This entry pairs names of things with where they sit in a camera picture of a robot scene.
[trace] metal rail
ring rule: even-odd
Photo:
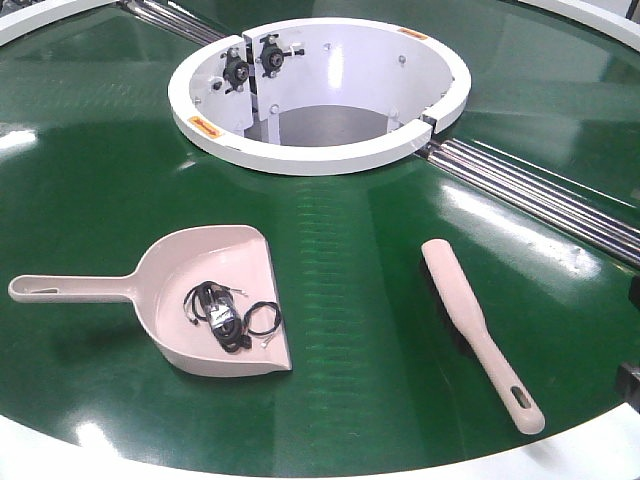
[[[460,140],[431,144],[416,153],[442,170],[640,269],[640,230],[586,204],[570,190]]]
[[[202,46],[228,36],[195,16],[153,0],[120,0],[118,4],[133,15]]]

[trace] white metal panel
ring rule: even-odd
[[[189,81],[189,94],[198,111],[216,125],[242,135],[253,125],[251,113],[251,92],[249,82],[242,91],[229,91],[231,85],[222,78],[226,64],[227,50],[237,48],[240,57],[246,61],[246,45],[237,35],[232,35],[207,45],[189,57],[190,68],[195,71]],[[221,81],[218,90],[213,84]]]
[[[282,50],[304,48],[303,56],[287,57],[275,78],[264,77],[256,65],[258,112],[268,118],[273,105],[280,112],[313,105],[363,108],[401,123],[418,118],[425,107],[444,95],[452,81],[447,62],[424,39],[380,22],[333,18],[285,21],[244,32],[258,57],[269,34]]]

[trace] green conveyor belt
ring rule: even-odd
[[[474,81],[443,138],[510,152],[640,224],[640,55],[600,34],[498,0],[180,3],[227,33],[349,16],[432,35]],[[166,98],[196,49],[116,7],[2,47],[0,135],[28,130],[35,141],[0,152],[0,284],[22,273],[123,275],[171,231],[249,224],[271,247],[294,370],[194,377],[162,358],[130,305],[5,295],[0,414],[71,443],[95,424],[144,462],[334,476],[495,453],[619,403],[616,367],[640,356],[632,269],[417,156],[316,178],[208,156],[180,134]],[[433,237],[456,249],[546,415],[543,434],[516,431],[440,322],[418,268]]]

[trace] white circular frame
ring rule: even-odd
[[[640,25],[580,0],[519,0],[601,31],[640,52]],[[45,0],[0,18],[0,46],[25,33],[108,0]],[[450,465],[376,475],[389,480],[451,478],[536,480],[630,480],[640,478],[640,415],[626,404],[565,432],[505,452]],[[44,435],[0,415],[0,478],[85,480],[224,480],[248,477],[193,472],[125,460]]]
[[[260,40],[270,34],[277,34],[285,42],[290,39],[304,48],[305,55],[287,59],[282,72],[273,79],[264,78],[264,69],[256,62],[257,98],[251,98],[248,88],[225,93],[230,87],[228,82],[219,90],[211,88],[211,82],[222,80],[221,55],[229,48],[238,48],[244,56],[246,44],[250,44],[257,57],[262,48]],[[176,124],[189,140],[216,157],[253,170],[311,176],[353,173],[386,165],[423,147],[432,132],[453,123],[462,113],[471,89],[469,69],[455,52],[427,35],[396,25],[311,18],[263,25],[245,31],[243,37],[226,37],[189,56],[174,72],[168,94]],[[398,61],[400,57],[406,60],[407,68]],[[378,59],[381,66],[374,65],[372,69],[371,64]],[[395,68],[390,60],[396,63]],[[346,74],[341,77],[345,63],[359,78],[346,78]],[[367,76],[371,70],[379,75],[375,85]],[[336,71],[337,79],[332,78]],[[333,88],[332,80],[339,88]],[[371,91],[358,92],[358,87]],[[399,128],[345,145],[294,147],[265,143],[242,136],[242,131],[253,123],[252,101],[260,120],[271,120],[274,105],[278,113],[284,113],[333,104],[393,117]]]

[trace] black cable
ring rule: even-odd
[[[273,312],[275,314],[273,319],[273,327],[271,327],[269,330],[265,330],[264,332],[255,332],[248,327],[251,324],[251,317],[253,316],[253,314],[257,310],[260,310],[262,307],[270,307],[271,309],[273,309]],[[280,307],[278,307],[278,304],[275,302],[254,303],[253,306],[249,310],[247,310],[247,313],[244,314],[244,324],[247,326],[247,331],[251,335],[255,335],[256,337],[263,337],[265,335],[269,335],[270,333],[275,332],[281,323],[282,323],[282,312],[280,311]]]
[[[251,348],[251,337],[263,337],[275,332],[282,323],[282,312],[275,302],[256,302],[241,318],[235,308],[232,289],[213,281],[202,282],[193,287],[184,297],[182,307],[187,319],[197,325],[207,322],[213,336],[228,353],[240,348]],[[273,327],[264,332],[256,332],[249,328],[254,313],[263,307],[274,312]]]
[[[204,315],[199,313],[196,302]],[[212,281],[203,282],[189,290],[182,306],[191,323],[197,325],[206,321],[209,324],[213,336],[226,352],[251,348],[251,337],[246,335],[247,325],[235,308],[229,287]]]

